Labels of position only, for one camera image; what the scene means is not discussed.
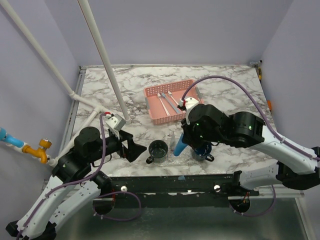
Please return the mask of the dark blue mug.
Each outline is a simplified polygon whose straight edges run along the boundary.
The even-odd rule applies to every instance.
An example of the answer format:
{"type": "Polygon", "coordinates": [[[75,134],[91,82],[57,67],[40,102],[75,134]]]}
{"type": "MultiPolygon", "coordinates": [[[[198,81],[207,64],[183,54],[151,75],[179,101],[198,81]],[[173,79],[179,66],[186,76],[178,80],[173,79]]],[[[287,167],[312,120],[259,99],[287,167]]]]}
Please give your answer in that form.
{"type": "Polygon", "coordinates": [[[211,155],[212,146],[210,144],[205,144],[191,151],[192,158],[198,162],[208,161],[213,162],[215,158],[211,155]]]}

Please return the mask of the dark green mug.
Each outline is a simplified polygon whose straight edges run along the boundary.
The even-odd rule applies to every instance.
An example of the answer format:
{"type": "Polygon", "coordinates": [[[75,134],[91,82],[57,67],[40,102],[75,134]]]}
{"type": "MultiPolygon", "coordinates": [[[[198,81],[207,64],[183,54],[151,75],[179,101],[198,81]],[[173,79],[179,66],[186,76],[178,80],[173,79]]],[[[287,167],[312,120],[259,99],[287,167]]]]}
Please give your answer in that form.
{"type": "Polygon", "coordinates": [[[149,157],[145,162],[147,164],[160,164],[166,160],[168,151],[168,145],[163,140],[154,140],[148,146],[149,157]]]}

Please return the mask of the blue toothpaste tube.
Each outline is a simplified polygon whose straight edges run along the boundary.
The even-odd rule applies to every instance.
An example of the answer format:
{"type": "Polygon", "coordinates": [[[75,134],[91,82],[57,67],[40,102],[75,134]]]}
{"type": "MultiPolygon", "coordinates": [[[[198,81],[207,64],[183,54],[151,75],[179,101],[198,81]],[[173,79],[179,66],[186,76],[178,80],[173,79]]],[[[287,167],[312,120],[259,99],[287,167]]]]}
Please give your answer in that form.
{"type": "Polygon", "coordinates": [[[178,139],[177,144],[175,145],[175,148],[173,151],[173,155],[175,157],[178,157],[184,151],[184,149],[188,146],[186,143],[183,142],[183,137],[184,137],[184,134],[182,133],[178,139]]]}

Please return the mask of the white toothpaste tube red cap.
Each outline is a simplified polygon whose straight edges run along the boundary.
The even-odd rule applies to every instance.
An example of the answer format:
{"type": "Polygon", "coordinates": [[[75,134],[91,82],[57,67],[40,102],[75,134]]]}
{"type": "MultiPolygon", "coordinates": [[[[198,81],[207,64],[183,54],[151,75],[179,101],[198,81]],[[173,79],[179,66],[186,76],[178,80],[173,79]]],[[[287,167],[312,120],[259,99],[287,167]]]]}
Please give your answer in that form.
{"type": "Polygon", "coordinates": [[[169,138],[169,150],[173,152],[175,149],[175,146],[176,146],[176,137],[175,137],[175,133],[172,132],[169,138]]]}

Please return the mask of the pink perforated plastic basket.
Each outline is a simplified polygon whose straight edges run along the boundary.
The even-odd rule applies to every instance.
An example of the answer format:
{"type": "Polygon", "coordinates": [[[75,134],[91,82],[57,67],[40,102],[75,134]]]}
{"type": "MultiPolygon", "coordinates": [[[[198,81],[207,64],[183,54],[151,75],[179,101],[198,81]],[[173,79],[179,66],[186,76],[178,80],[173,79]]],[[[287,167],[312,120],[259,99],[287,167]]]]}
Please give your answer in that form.
{"type": "Polygon", "coordinates": [[[186,112],[178,109],[181,97],[193,84],[192,79],[146,87],[144,92],[147,110],[154,125],[181,121],[186,112]]]}

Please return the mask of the light blue toothbrush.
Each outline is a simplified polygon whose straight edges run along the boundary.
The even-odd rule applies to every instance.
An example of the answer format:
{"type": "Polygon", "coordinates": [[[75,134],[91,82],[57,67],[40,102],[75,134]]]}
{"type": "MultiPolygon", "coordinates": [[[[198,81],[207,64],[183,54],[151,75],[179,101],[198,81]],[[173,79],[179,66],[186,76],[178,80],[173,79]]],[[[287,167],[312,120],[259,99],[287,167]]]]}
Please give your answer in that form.
{"type": "Polygon", "coordinates": [[[169,105],[172,107],[172,109],[179,114],[180,110],[168,99],[166,94],[164,92],[161,93],[161,96],[169,103],[169,105]]]}

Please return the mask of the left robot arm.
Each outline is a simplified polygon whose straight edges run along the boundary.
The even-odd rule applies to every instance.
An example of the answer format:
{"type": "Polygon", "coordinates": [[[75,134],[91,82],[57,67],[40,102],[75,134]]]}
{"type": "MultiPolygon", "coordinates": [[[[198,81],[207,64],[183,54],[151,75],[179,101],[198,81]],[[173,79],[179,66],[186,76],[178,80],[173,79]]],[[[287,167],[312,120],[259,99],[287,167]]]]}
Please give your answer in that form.
{"type": "Polygon", "coordinates": [[[88,175],[92,170],[91,164],[101,159],[103,153],[117,153],[121,158],[133,162],[146,150],[147,147],[134,143],[133,135],[123,130],[120,131],[120,138],[110,133],[109,137],[102,140],[97,128],[83,128],[75,138],[74,146],[58,160],[38,200],[23,218],[10,222],[6,231],[12,237],[23,240],[55,239],[57,231],[78,210],[96,197],[107,197],[114,189],[111,179],[99,171],[66,199],[67,194],[75,188],[69,185],[70,182],[79,181],[88,175]],[[67,186],[51,192],[62,184],[67,186]]]}

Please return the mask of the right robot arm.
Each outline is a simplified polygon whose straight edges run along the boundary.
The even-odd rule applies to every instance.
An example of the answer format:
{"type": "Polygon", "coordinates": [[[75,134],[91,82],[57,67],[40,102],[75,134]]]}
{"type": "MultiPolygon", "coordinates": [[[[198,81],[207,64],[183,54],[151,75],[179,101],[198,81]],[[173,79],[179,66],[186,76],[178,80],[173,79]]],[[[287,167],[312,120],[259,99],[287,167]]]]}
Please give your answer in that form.
{"type": "Polygon", "coordinates": [[[267,185],[307,190],[320,184],[319,148],[304,148],[283,136],[276,137],[266,121],[250,112],[228,116],[211,104],[198,103],[187,109],[181,126],[183,133],[174,148],[175,156],[186,146],[197,151],[217,143],[256,150],[277,161],[260,169],[236,171],[235,180],[230,183],[230,191],[236,196],[267,185]]]}

